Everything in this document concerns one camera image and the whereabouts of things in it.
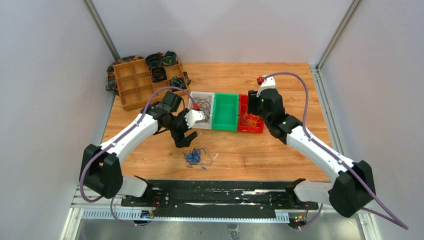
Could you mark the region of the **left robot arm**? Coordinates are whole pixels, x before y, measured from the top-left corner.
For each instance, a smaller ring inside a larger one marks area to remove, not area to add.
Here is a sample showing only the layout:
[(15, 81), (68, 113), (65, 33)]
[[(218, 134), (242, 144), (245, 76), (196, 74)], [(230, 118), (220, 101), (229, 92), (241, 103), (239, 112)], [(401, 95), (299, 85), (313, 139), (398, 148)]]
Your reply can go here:
[(139, 176), (123, 175), (124, 160), (145, 139), (159, 134), (161, 129), (170, 132), (177, 148), (189, 147), (198, 133), (185, 133), (206, 118), (196, 103), (192, 104), (191, 109), (184, 108), (175, 114), (183, 99), (166, 87), (164, 91), (161, 101), (153, 102), (149, 99), (140, 114), (117, 135), (100, 145), (89, 144), (84, 149), (79, 187), (85, 201), (95, 202), (95, 199), (86, 196), (84, 188), (87, 187), (99, 194), (100, 198), (133, 196), (142, 207), (152, 203), (151, 184)]

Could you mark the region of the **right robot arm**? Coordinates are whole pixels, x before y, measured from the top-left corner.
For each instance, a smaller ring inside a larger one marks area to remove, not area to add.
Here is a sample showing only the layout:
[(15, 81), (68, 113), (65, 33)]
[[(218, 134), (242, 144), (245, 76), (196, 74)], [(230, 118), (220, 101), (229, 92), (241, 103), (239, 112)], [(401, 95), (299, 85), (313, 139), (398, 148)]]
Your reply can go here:
[(259, 116), (269, 133), (307, 157), (329, 178), (313, 182), (299, 178), (290, 183), (286, 203), (294, 209), (306, 202), (330, 205), (341, 216), (349, 218), (373, 200), (376, 193), (371, 166), (364, 160), (355, 162), (314, 136), (293, 115), (285, 112), (283, 98), (274, 88), (250, 90), (247, 112)]

